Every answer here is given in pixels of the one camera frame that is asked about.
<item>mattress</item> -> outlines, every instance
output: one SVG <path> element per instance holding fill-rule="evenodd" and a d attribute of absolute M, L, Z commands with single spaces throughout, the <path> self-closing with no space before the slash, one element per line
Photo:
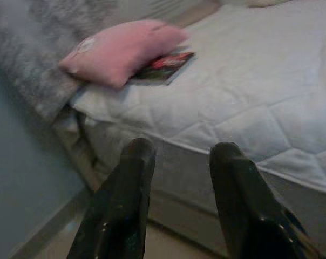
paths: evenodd
<path fill-rule="evenodd" d="M 188 28 L 170 86 L 86 88 L 72 106 L 200 154 L 237 143 L 262 171 L 326 192 L 326 0 L 226 5 Z"/>
<path fill-rule="evenodd" d="M 224 251 L 208 153 L 218 142 L 235 142 L 326 251 L 326 0 L 225 5 L 187 30 L 186 51 L 198 57 L 169 86 L 115 92 L 93 85 L 71 101 L 87 115 L 100 175 L 131 139 L 151 139 L 158 148 L 153 194 L 161 204 L 154 217 Z M 169 214 L 163 207 L 170 201 Z M 183 206 L 194 222 L 177 219 Z"/>

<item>small pink cushion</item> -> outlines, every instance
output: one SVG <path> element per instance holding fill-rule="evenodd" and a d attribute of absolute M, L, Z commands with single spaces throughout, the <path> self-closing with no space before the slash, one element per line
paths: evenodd
<path fill-rule="evenodd" d="M 82 41 L 59 66 L 77 78 L 120 89 L 148 62 L 187 38 L 184 30 L 161 21 L 122 23 Z"/>

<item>pillow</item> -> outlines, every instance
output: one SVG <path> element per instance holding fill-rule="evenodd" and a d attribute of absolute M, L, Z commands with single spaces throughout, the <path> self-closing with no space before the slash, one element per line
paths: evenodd
<path fill-rule="evenodd" d="M 266 7 L 276 4 L 282 4 L 290 0 L 247 0 L 250 7 Z"/>
<path fill-rule="evenodd" d="M 77 78 L 120 89 L 144 65 L 187 38 L 184 30 L 161 21 L 122 23 L 82 41 L 59 66 Z"/>

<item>floor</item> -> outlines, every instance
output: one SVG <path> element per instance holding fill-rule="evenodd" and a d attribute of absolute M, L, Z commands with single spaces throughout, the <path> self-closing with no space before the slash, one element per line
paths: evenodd
<path fill-rule="evenodd" d="M 83 214 L 80 213 L 67 224 L 35 259 L 66 259 L 69 248 L 77 233 Z M 146 252 L 144 259 L 216 259 L 217 256 L 181 240 L 149 224 L 146 234 Z"/>

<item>blue wall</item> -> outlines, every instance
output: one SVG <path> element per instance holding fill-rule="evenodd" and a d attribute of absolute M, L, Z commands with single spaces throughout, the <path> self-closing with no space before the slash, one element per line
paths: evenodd
<path fill-rule="evenodd" d="M 9 90 L 0 77 L 0 259 L 84 188 L 56 136 Z"/>

